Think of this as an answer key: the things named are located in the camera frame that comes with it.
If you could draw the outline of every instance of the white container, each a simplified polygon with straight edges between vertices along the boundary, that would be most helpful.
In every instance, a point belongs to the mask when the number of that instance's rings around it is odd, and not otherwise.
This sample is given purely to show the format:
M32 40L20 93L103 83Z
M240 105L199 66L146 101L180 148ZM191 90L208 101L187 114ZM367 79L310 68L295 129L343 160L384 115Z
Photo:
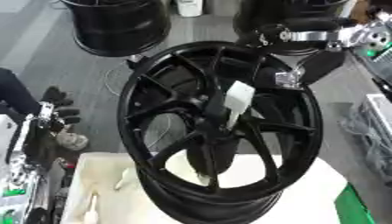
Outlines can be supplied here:
M280 156L274 155L273 159L277 165L281 164ZM130 182L115 191L114 186L126 168L133 171ZM197 173L187 163L184 150L170 158L166 168L182 179L201 185ZM260 156L237 155L232 167L219 176L220 186L245 186L260 180L264 174ZM344 177L318 158L297 183L284 191L276 205L253 224L339 224L333 202L346 184ZM96 208L99 224L180 224L157 208L144 192L128 153L90 152L80 156L61 224L84 224L82 218L93 193L99 196Z
M182 17L192 18L203 14L204 0L177 0L178 13Z

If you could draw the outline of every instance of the black wheel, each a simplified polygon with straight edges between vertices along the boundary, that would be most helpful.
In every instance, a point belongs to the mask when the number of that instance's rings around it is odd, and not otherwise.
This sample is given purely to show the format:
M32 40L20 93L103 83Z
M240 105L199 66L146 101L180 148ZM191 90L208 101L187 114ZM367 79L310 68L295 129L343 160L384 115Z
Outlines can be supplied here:
M160 209L183 223L250 223L306 173L319 153L321 113L308 87L275 85L274 74L288 70L273 56L229 42L176 46L136 69L121 93L118 128L144 190ZM229 130L223 95L234 81L247 83L256 92L251 108ZM155 117L167 114L179 117L185 134L151 153L145 129ZM276 135L282 165L272 158L264 133ZM218 175L231 166L240 141L247 141L260 156L265 177L223 188ZM207 185L166 169L168 159L182 150L193 169L209 177Z

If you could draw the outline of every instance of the machine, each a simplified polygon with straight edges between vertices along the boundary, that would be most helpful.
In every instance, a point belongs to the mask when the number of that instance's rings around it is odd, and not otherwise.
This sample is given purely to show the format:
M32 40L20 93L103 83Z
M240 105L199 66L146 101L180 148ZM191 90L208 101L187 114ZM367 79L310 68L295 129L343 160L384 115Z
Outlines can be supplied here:
M20 125L0 115L2 176L0 181L1 223L52 223L54 194L60 189L64 172L58 165L53 128L64 123L54 105L41 102L39 115L28 115Z

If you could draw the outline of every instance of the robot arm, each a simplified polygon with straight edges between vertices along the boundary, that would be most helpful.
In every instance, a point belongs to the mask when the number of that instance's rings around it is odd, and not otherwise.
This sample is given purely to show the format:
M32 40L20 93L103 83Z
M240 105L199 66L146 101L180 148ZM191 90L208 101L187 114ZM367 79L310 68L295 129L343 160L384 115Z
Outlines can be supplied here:
M388 58L392 48L392 15L378 10L371 18L367 24L358 24L347 18L291 19L282 24L260 27L242 36L238 44L257 48L262 53L278 53L287 45L303 43L319 49L313 55L302 59L290 72L276 73L277 85L300 88L302 84L312 84L341 66L345 50L352 50L367 67ZM325 71L318 69L307 73L305 64L323 61L322 52L336 53L336 56L342 59L338 59L335 64L332 62ZM369 70L374 74L375 81L378 81L379 71Z
M346 18L292 19L283 24L261 27L239 42L258 48L279 46L288 42L293 45L314 43L319 50L332 52L366 47L369 51L377 53L391 46L390 29L391 14L379 11L368 24L356 24L355 21Z

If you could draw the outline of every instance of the black glove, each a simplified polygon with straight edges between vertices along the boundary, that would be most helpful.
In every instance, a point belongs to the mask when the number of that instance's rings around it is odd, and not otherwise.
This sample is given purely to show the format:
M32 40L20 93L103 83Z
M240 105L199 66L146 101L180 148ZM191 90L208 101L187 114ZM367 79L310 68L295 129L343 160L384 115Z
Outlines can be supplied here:
M67 98L67 93L61 92L58 87L49 87L41 101L52 103L57 112L59 119L55 119L51 131L59 132L64 128L64 125L81 122L79 117L81 112L76 108L69 108L74 104L74 101Z

